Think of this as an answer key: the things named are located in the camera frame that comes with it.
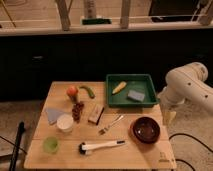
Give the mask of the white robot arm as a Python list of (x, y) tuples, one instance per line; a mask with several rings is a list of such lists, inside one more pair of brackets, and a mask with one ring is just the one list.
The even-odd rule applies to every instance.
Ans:
[(186, 99), (213, 113), (213, 87), (205, 84), (207, 78), (207, 67), (200, 62), (174, 68), (166, 74), (166, 86), (158, 94), (164, 125), (172, 122), (176, 116), (174, 108)]

